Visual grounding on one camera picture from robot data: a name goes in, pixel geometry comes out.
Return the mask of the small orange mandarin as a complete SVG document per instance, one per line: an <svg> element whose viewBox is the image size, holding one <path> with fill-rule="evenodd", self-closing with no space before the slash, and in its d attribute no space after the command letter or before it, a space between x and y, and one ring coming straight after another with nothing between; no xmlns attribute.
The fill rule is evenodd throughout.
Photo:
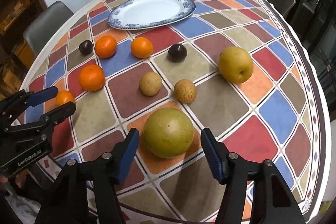
<svg viewBox="0 0 336 224"><path fill-rule="evenodd" d="M56 102L57 106L61 106L61 105L64 105L68 102L75 103L75 99L74 99L71 92L69 92L67 90L61 90L56 95L55 102Z"/></svg>

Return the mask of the large orange mandarin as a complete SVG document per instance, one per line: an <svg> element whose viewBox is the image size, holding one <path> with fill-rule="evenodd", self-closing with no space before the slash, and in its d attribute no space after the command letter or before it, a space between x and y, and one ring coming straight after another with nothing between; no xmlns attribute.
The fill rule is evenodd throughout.
<svg viewBox="0 0 336 224"><path fill-rule="evenodd" d="M105 85L104 71L98 65L88 65L80 71L78 81L83 90L98 91Z"/></svg>

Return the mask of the large green pomelo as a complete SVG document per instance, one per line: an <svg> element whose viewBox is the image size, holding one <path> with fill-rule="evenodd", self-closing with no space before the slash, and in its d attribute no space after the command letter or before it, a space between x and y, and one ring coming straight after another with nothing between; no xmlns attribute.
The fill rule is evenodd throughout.
<svg viewBox="0 0 336 224"><path fill-rule="evenodd" d="M181 110L165 107L155 110L146 120L143 133L146 148L155 156L172 159L183 155L194 139L194 127Z"/></svg>

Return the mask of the small dark plum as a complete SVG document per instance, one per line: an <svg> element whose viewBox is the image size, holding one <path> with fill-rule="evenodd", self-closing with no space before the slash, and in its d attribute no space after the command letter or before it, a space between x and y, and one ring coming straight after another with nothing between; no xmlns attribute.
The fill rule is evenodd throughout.
<svg viewBox="0 0 336 224"><path fill-rule="evenodd" d="M90 40L84 40L80 45L79 45L79 51L82 55L88 55L92 53L93 51L93 44Z"/></svg>

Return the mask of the small brown russet pear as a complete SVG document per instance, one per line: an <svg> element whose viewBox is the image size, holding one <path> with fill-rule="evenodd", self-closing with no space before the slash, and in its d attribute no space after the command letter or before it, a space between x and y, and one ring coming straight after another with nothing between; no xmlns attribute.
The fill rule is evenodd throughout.
<svg viewBox="0 0 336 224"><path fill-rule="evenodd" d="M162 87L162 80L155 72L146 72L139 81L139 88L146 96L155 96Z"/></svg>

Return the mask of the large yellow pear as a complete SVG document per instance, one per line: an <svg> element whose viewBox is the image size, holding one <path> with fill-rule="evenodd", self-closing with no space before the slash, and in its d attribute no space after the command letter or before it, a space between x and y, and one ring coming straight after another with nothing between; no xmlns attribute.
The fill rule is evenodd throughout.
<svg viewBox="0 0 336 224"><path fill-rule="evenodd" d="M253 61L245 49L232 46L220 53L218 69L225 80L233 84L240 84L252 76Z"/></svg>

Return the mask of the blue white oval plate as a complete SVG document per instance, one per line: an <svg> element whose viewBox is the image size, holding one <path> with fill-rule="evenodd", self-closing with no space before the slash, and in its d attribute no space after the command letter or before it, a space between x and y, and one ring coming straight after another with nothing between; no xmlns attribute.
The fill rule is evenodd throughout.
<svg viewBox="0 0 336 224"><path fill-rule="evenodd" d="M191 16L193 0L129 0L108 16L108 25L118 30L143 30L179 22Z"/></svg>

